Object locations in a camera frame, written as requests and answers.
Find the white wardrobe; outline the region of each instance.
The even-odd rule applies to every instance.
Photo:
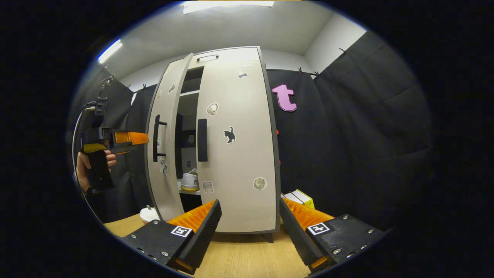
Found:
[[[165,69],[148,116],[145,165],[154,205],[164,221],[184,213],[175,168],[181,164],[175,159],[178,112],[186,114],[188,122],[195,118],[195,136],[190,138],[196,156],[191,158],[191,148],[182,152],[188,155],[185,160],[195,161],[192,166],[187,161],[183,172],[197,166],[202,203],[220,201],[216,231],[278,231],[278,141],[260,48],[191,53]]]

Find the shoe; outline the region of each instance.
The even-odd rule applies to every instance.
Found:
[[[182,177],[180,188],[185,191],[199,190],[199,179],[197,177],[197,169],[194,168],[190,172],[185,173]]]

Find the ceiling light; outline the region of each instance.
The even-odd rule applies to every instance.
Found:
[[[114,42],[109,48],[98,57],[99,63],[102,64],[108,57],[110,57],[115,51],[122,47],[122,43],[120,43],[120,39]]]
[[[273,3],[274,1],[186,1],[183,3],[183,6],[184,14],[187,14],[198,10],[231,5],[256,5],[272,7]]]

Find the cardboard box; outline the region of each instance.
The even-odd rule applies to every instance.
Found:
[[[314,201],[312,200],[312,198],[307,196],[306,194],[304,194],[299,189],[297,189],[295,191],[291,191],[287,194],[281,194],[281,197],[292,200],[292,201],[297,202],[299,204],[304,204],[310,208],[315,209]]]

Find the human hand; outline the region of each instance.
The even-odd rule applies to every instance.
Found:
[[[108,162],[108,167],[111,167],[117,163],[116,155],[112,154],[109,150],[105,150],[106,161]],[[79,179],[79,185],[81,189],[86,192],[91,185],[89,184],[89,180],[87,178],[87,169],[91,169],[91,164],[89,163],[89,157],[82,152],[77,154],[77,177]]]

